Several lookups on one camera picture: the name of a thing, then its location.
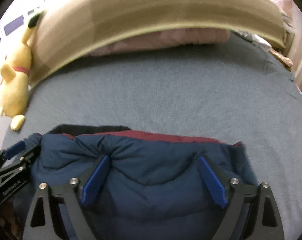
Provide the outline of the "navy blue puffer jacket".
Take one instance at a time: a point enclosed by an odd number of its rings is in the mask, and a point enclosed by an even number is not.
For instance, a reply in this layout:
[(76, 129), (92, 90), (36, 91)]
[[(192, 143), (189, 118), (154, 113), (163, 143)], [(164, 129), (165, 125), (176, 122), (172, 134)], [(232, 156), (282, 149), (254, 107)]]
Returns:
[(133, 131), (124, 126), (60, 125), (25, 138), (41, 146), (31, 182), (13, 198), (22, 221), (37, 186), (62, 185), (106, 154), (112, 165), (88, 211), (104, 239), (205, 239), (222, 214), (197, 170), (203, 154), (230, 178), (256, 184), (241, 143)]

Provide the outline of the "pile of clothes and papers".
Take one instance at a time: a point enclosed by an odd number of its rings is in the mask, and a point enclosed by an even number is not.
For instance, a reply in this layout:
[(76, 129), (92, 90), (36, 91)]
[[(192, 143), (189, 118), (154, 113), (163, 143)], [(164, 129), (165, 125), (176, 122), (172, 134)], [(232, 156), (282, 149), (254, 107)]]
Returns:
[(279, 62), (282, 63), (283, 67), (287, 71), (291, 72), (293, 67), (293, 61), (287, 55), (289, 50), (291, 49), (295, 37), (295, 30), (292, 25), (292, 19), (282, 9), (281, 9), (281, 15), (283, 18), (283, 25), (286, 31), (283, 38), (283, 43), (285, 45), (283, 48), (277, 48), (271, 45), (271, 43), (268, 40), (257, 34), (251, 34), (239, 30), (233, 30), (233, 33), (243, 38), (244, 40), (250, 42), (251, 44), (260, 47), (266, 52), (273, 55)]

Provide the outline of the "yellow Pikachu plush toy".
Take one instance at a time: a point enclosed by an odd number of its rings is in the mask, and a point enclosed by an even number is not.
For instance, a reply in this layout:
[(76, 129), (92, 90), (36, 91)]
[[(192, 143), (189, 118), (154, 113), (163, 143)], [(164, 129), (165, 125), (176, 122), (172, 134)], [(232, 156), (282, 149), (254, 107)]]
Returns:
[(30, 18), (22, 38), (6, 55), (0, 67), (2, 77), (0, 93), (0, 116), (11, 118), (10, 128), (19, 131), (25, 122), (29, 100), (29, 75), (32, 65), (32, 50), (28, 40), (35, 32), (43, 12)]

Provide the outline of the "grey bed sheet mattress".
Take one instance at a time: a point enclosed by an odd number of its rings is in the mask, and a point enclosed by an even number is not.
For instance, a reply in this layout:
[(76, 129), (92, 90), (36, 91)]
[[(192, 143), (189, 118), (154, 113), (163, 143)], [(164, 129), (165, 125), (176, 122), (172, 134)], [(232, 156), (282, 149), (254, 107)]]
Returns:
[(302, 94), (278, 60), (237, 35), (73, 61), (31, 91), (24, 126), (3, 145), (60, 125), (241, 143), (256, 184), (270, 184), (285, 239), (302, 234)]

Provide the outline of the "white wardrobe with purple panels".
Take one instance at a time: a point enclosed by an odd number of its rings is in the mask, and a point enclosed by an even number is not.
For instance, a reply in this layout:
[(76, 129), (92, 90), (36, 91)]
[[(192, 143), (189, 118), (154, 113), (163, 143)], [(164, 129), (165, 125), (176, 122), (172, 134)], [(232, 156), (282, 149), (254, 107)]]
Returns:
[[(5, 60), (5, 56), (15, 47), (18, 40), (21, 38), (23, 31), (33, 14), (44, 8), (44, 3), (40, 3), (35, 7), (23, 7), (22, 5), (12, 4), (6, 10), (5, 14), (0, 19), (0, 67)], [(23, 23), (10, 34), (6, 34), (4, 27), (15, 19), (23, 17)], [(2, 147), (5, 133), (10, 125), (10, 118), (0, 116), (0, 148)]]

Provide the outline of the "pink pillow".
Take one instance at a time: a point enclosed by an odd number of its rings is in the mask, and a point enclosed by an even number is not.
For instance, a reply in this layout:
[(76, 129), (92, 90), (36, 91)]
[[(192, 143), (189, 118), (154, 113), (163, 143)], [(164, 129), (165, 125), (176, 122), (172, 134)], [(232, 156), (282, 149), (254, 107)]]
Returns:
[(186, 44), (216, 44), (229, 40), (231, 32), (215, 28), (183, 28), (143, 34), (95, 49), (89, 56), (99, 57), (134, 51), (157, 50)]

